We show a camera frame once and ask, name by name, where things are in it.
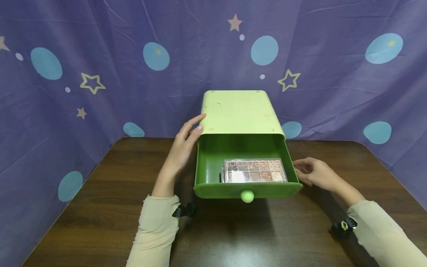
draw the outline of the beige sleeve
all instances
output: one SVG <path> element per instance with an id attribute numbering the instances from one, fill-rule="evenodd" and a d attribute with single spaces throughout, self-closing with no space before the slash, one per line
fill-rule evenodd
<path id="1" fill-rule="evenodd" d="M 178 206 L 177 196 L 148 196 L 144 200 L 126 267 L 169 266 L 170 248 L 178 231 L 178 218 L 172 214 Z"/>
<path id="2" fill-rule="evenodd" d="M 426 256 L 377 203 L 361 201 L 348 209 L 348 215 L 357 222 L 359 244 L 381 267 L 427 266 Z"/>

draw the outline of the wooden table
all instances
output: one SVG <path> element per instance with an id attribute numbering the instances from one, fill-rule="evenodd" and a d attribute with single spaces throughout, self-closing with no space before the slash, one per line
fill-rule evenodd
<path id="1" fill-rule="evenodd" d="M 171 144 L 171 139 L 118 141 L 24 266 L 125 266 L 142 201 Z M 426 211 L 364 146 L 317 141 L 287 145 L 293 159 L 312 156 L 327 162 L 367 199 L 378 202 L 427 253 Z M 338 242 L 328 233 L 345 214 L 328 192 L 304 188 L 289 199 L 245 204 L 198 199 L 193 183 L 194 171 L 176 186 L 181 202 L 193 201 L 199 211 L 193 219 L 180 220 L 171 266 L 376 266 L 354 236 Z"/>

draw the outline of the eyeshadow palette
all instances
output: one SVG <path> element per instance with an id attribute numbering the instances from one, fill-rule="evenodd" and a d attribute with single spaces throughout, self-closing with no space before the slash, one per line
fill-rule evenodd
<path id="1" fill-rule="evenodd" d="M 280 158 L 226 159 L 222 182 L 287 182 Z"/>

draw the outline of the right hand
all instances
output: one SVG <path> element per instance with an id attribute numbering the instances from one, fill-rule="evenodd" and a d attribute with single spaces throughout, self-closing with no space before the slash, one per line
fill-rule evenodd
<path id="1" fill-rule="evenodd" d="M 308 165 L 313 171 L 309 174 L 297 173 L 298 179 L 336 193 L 344 180 L 325 162 L 315 158 L 303 158 L 293 162 L 294 165 Z"/>

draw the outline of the star pattern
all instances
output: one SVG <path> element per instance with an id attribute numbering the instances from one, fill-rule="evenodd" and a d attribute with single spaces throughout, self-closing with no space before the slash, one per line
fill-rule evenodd
<path id="1" fill-rule="evenodd" d="M 286 71 L 286 75 L 283 79 L 278 80 L 277 82 L 280 83 L 283 87 L 282 87 L 282 92 L 285 92 L 286 89 L 288 88 L 296 88 L 296 80 L 298 79 L 298 77 L 301 75 L 301 73 L 292 73 L 289 69 Z M 284 83 L 284 81 L 288 78 L 288 76 L 293 77 L 293 82 L 292 84 L 286 85 Z"/>
<path id="2" fill-rule="evenodd" d="M 230 23 L 230 32 L 234 29 L 239 31 L 239 25 L 242 21 L 237 19 L 237 14 L 234 14 L 234 18 L 232 20 L 228 20 L 228 22 Z"/>
<path id="3" fill-rule="evenodd" d="M 85 119 L 85 116 L 87 113 L 85 112 L 85 109 L 82 107 L 81 109 L 77 108 L 77 117 L 82 117 L 82 119 Z"/>
<path id="4" fill-rule="evenodd" d="M 387 45 L 388 45 L 389 47 L 392 47 L 395 43 L 396 43 L 396 41 L 395 41 L 395 40 L 391 40 L 390 42 L 388 42 L 388 43 L 387 43 Z"/>
<path id="5" fill-rule="evenodd" d="M 10 51 L 10 49 L 4 44 L 4 36 L 0 36 L 0 50 Z"/>
<path id="6" fill-rule="evenodd" d="M 82 78 L 83 78 L 83 82 L 80 85 L 80 88 L 87 88 L 89 89 L 93 94 L 96 94 L 98 89 L 106 89 L 105 86 L 101 83 L 101 79 L 99 77 L 99 75 L 95 75 L 95 76 L 89 76 L 85 73 L 82 72 Z M 95 86 L 95 88 L 92 88 L 89 85 L 86 85 L 88 83 L 88 78 L 89 79 L 96 79 L 97 80 L 97 84 L 98 86 Z"/>

